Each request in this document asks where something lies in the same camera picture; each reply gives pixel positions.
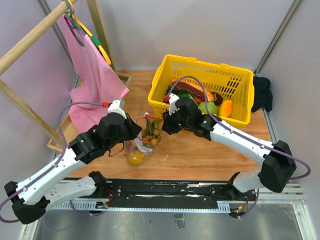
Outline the clear zip bag orange zipper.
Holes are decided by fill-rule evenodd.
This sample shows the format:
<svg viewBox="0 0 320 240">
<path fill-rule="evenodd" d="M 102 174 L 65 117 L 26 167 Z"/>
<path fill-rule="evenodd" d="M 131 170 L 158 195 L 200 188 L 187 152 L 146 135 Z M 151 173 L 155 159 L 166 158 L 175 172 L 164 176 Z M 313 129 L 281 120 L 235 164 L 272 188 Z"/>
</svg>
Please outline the clear zip bag orange zipper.
<svg viewBox="0 0 320 240">
<path fill-rule="evenodd" d="M 124 143 L 128 163 L 137 167 L 142 164 L 162 144 L 168 135 L 162 130 L 164 120 L 145 112 L 142 117 L 136 119 L 135 123 L 142 127 L 134 140 Z"/>
</svg>

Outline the brown longan bunch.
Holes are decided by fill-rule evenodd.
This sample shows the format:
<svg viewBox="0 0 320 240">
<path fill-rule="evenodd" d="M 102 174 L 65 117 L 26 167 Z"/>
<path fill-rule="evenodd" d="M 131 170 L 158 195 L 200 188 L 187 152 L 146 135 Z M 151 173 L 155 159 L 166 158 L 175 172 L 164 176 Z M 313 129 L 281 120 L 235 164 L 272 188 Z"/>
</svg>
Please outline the brown longan bunch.
<svg viewBox="0 0 320 240">
<path fill-rule="evenodd" d="M 164 121 L 160 118 L 148 115 L 143 119 L 145 120 L 145 125 L 141 131 L 141 136 L 139 136 L 139 139 L 142 141 L 142 145 L 149 149 L 159 147 L 161 141 L 165 137 L 165 133 L 162 130 Z"/>
</svg>

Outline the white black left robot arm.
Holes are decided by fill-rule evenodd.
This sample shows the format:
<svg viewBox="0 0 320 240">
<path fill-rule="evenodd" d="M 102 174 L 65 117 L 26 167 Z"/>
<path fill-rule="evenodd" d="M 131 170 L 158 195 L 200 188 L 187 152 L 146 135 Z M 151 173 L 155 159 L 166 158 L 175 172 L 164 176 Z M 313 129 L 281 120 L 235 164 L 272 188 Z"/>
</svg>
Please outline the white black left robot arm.
<svg viewBox="0 0 320 240">
<path fill-rule="evenodd" d="M 64 185 L 58 183 L 74 171 L 102 157 L 117 144 L 134 140 L 142 128 L 129 114 L 109 113 L 99 124 L 80 133 L 58 158 L 21 182 L 5 186 L 16 221 L 24 225 L 40 219 L 53 207 L 79 197 L 101 198 L 107 193 L 104 176 L 93 171 L 88 176 Z"/>
</svg>

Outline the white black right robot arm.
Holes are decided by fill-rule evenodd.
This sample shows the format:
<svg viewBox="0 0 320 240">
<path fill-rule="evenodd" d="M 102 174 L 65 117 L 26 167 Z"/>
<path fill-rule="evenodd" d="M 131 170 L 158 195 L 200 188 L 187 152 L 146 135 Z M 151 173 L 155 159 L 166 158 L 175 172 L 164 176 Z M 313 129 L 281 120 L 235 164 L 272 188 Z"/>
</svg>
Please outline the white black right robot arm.
<svg viewBox="0 0 320 240">
<path fill-rule="evenodd" d="M 260 188 L 281 193 L 296 171 L 286 142 L 262 140 L 232 127 L 220 117 L 202 114 L 189 98 L 175 98 L 162 117 L 162 130 L 169 135 L 187 130 L 200 138 L 224 144 L 258 164 L 252 171 L 233 174 L 221 192 L 223 197 L 238 200 L 244 193 Z"/>
</svg>

